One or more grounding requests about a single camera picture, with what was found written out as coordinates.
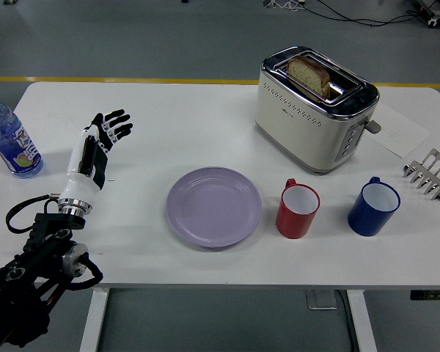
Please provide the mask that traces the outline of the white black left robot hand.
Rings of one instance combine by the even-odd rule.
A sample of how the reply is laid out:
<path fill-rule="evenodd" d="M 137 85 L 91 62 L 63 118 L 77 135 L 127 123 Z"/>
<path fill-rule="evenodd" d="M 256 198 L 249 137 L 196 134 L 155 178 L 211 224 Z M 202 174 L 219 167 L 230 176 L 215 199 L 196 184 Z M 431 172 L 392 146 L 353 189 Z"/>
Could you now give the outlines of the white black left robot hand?
<path fill-rule="evenodd" d="M 103 188 L 108 154 L 131 133 L 131 116 L 123 109 L 98 113 L 78 136 L 67 168 L 68 182 L 58 199 L 59 209 L 89 213 L 95 195 Z"/>

